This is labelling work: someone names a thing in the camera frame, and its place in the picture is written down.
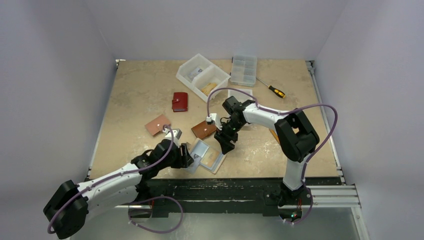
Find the robotic arm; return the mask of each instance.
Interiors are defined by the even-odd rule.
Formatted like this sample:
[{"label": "robotic arm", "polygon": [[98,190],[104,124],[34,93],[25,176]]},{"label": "robotic arm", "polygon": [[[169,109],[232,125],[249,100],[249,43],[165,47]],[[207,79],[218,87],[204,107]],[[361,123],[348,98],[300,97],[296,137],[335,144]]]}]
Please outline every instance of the robotic arm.
[{"label": "robotic arm", "polygon": [[[150,198],[146,180],[155,177],[164,168],[187,168],[194,162],[187,145],[180,144],[181,135],[179,129],[168,132],[154,149],[145,151],[107,175],[79,184],[68,180],[60,185],[43,209],[44,215],[52,222],[52,233],[56,233],[59,239],[68,238],[78,232],[85,221],[115,206],[131,203],[140,196]],[[163,156],[164,159],[154,165]],[[66,208],[60,210],[66,203],[69,203]]]},{"label": "robotic arm", "polygon": [[227,98],[222,106],[230,115],[227,122],[221,122],[216,113],[211,113],[206,118],[208,124],[215,124],[217,127],[214,138],[219,142],[222,153],[227,154],[235,148],[238,131],[247,123],[272,129],[276,132],[281,149],[287,156],[278,205],[283,206],[288,201],[296,200],[304,191],[303,175],[306,159],[320,142],[305,113],[297,111],[284,114],[288,111],[263,106],[259,108],[253,100],[239,102],[234,96]]}]

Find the table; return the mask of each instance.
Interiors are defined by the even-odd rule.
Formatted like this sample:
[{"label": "table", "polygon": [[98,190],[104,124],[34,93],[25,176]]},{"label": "table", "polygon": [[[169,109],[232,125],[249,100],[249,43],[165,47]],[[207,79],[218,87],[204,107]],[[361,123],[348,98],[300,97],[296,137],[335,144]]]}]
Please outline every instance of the table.
[{"label": "table", "polygon": [[[211,60],[229,73],[230,59]],[[173,128],[182,130],[181,142],[193,143],[196,139],[191,128],[206,118],[206,103],[177,78],[178,68],[185,60],[121,61],[104,115],[94,150],[90,178],[108,174],[129,163],[147,149],[153,149],[164,137],[163,133],[151,136],[144,125],[164,114]],[[256,81],[252,89],[263,106],[292,110],[318,103],[314,85],[305,61],[302,59],[259,59],[257,77],[281,89],[287,95],[281,99]],[[174,92],[188,93],[188,111],[173,112],[171,101]],[[222,90],[210,103],[210,112],[226,116],[222,103],[227,98]],[[320,139],[326,136],[323,116],[318,107],[305,110]],[[204,140],[213,148],[220,145],[213,135]],[[269,130],[254,124],[239,132],[235,149],[226,158],[216,174],[199,166],[195,174],[183,169],[166,168],[156,178],[259,178],[283,177],[287,158]],[[314,156],[306,170],[306,177],[335,177],[335,158],[329,143]]]}]

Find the screwdriver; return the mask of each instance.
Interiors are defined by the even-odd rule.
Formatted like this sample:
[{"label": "screwdriver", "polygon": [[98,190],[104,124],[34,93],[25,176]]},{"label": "screwdriver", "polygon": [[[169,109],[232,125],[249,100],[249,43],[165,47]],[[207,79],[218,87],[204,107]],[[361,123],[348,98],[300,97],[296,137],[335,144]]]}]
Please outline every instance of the screwdriver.
[{"label": "screwdriver", "polygon": [[283,91],[281,91],[281,90],[279,90],[279,89],[277,89],[277,88],[275,88],[271,85],[266,84],[265,82],[263,82],[258,77],[256,77],[256,79],[259,80],[261,83],[265,84],[268,87],[268,89],[270,89],[273,93],[275,93],[275,95],[277,95],[277,97],[282,98],[282,99],[286,97],[286,94]]}]

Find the gray wall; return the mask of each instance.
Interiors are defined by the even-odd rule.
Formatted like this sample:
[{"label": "gray wall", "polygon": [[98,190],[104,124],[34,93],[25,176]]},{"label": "gray wall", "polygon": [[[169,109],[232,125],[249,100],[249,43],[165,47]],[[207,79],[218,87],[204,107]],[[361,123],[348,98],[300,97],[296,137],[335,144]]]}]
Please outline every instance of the gray wall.
[{"label": "gray wall", "polygon": [[86,0],[117,59],[315,59],[347,0]]},{"label": "gray wall", "polygon": [[1,1],[0,239],[49,238],[43,207],[84,179],[114,65],[82,0]]},{"label": "gray wall", "polygon": [[424,239],[424,3],[351,0],[316,59],[372,239]]}]

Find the red leather wallet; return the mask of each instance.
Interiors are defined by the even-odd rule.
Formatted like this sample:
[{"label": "red leather wallet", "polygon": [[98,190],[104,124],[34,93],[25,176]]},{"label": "red leather wallet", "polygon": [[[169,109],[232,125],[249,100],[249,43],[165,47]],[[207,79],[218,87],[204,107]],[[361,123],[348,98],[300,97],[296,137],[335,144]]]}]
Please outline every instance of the red leather wallet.
[{"label": "red leather wallet", "polygon": [[174,92],[172,98],[173,112],[187,112],[189,104],[189,95],[187,92]]}]

